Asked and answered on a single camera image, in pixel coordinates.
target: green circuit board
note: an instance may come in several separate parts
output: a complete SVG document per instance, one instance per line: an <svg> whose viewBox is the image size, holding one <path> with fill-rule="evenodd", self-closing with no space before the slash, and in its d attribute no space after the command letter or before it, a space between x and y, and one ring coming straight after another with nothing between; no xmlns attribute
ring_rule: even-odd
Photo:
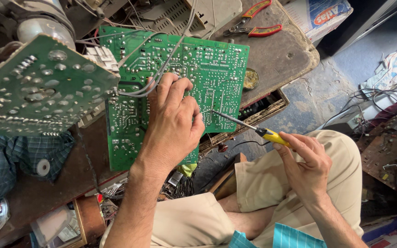
<svg viewBox="0 0 397 248"><path fill-rule="evenodd" d="M0 64L0 135L59 135L104 102L119 77L46 34Z"/></svg>
<svg viewBox="0 0 397 248"><path fill-rule="evenodd" d="M100 44L109 48L119 61L151 32L101 26ZM179 36L157 34L139 47L119 69L118 91L133 92L146 85L147 78L169 58ZM236 124L212 113L216 110L237 118L246 72L249 46L185 37L169 59L165 72L187 77L194 88L185 92L197 100L203 113L205 132L233 132ZM134 162L148 127L149 103L146 98L111 97L107 105L108 148L111 170L126 170ZM180 164L197 163L198 146Z"/></svg>

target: wooden table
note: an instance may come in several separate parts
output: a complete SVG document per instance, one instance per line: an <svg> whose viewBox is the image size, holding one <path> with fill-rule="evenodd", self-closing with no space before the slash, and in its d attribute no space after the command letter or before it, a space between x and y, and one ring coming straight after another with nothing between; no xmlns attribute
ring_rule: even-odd
<svg viewBox="0 0 397 248"><path fill-rule="evenodd" d="M242 13L257 1L242 0ZM280 23L283 25L282 31L269 37L248 38L247 34L222 36L224 30L229 29L240 20L241 14L218 30L212 39L227 42L231 38L235 40L235 43L251 47L247 66L259 73L260 82L257 88L243 93L242 106L248 105L299 78L318 64L318 52L277 1L273 1L268 9L257 14L248 26L272 26ZM38 181L24 173L18 174L17 184L7 195L11 218L0 230L0 238L29 225L45 213L94 188L85 152L74 127L70 131L77 143L71 150L54 184ZM99 182L105 182L118 176L118 172L109 171L105 116L89 127L81 129L81 133L84 134L86 148Z"/></svg>

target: knee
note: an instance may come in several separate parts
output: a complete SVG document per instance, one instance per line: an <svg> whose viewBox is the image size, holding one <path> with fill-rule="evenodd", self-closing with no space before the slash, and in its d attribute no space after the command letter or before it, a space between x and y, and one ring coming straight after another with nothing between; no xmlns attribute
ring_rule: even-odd
<svg viewBox="0 0 397 248"><path fill-rule="evenodd" d="M317 138L324 145L327 155L332 158L333 166L361 169L360 151L347 135L332 130L317 130L307 136Z"/></svg>

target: right hand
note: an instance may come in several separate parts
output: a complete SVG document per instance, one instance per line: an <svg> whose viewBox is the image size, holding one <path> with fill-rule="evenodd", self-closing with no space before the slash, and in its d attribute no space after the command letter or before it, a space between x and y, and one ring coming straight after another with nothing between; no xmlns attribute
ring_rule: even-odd
<svg viewBox="0 0 397 248"><path fill-rule="evenodd" d="M150 120L134 169L165 179L197 147L205 125L196 100L183 97L192 87L189 79L167 72L148 94Z"/></svg>
<svg viewBox="0 0 397 248"><path fill-rule="evenodd" d="M301 202L304 205L318 204L329 199L327 178L332 166L332 159L326 154L324 145L313 137L284 132L279 134L306 161L297 163L289 148L277 143L273 144L283 160L284 171L290 187Z"/></svg>

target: plaid cloth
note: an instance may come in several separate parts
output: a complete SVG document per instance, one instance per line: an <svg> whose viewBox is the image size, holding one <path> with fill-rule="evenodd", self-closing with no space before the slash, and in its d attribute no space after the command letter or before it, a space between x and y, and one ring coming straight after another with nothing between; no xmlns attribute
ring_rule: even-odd
<svg viewBox="0 0 397 248"><path fill-rule="evenodd" d="M16 183L16 166L40 180L53 182L73 144L74 138L68 131L60 136L0 136L0 199ZM36 166L44 158L50 162L50 171L42 177L37 174Z"/></svg>

